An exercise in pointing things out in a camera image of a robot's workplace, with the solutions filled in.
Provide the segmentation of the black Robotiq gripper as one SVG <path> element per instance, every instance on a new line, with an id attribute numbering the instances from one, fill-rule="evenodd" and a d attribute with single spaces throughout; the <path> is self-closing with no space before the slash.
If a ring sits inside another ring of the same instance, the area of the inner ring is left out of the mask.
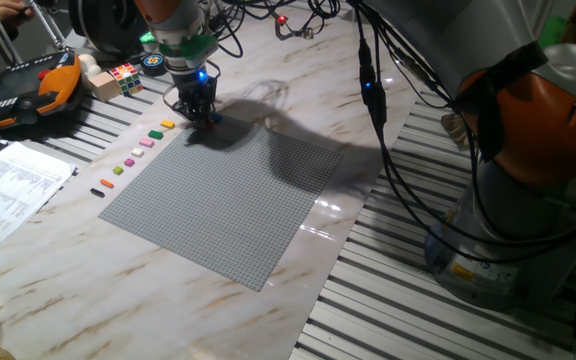
<path id="1" fill-rule="evenodd" d="M 202 128 L 212 128 L 212 107 L 216 97 L 217 79 L 210 76 L 205 69 L 184 75 L 173 74 L 172 77 L 178 90 L 174 109 L 182 111 L 192 127 L 200 124 Z"/>

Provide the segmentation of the person's hand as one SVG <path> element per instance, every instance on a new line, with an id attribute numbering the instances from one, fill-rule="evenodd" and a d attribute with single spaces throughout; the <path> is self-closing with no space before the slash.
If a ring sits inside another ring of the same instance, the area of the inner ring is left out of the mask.
<path id="1" fill-rule="evenodd" d="M 0 0 L 0 22 L 6 27 L 20 27 L 33 16 L 33 8 L 22 0 Z"/>

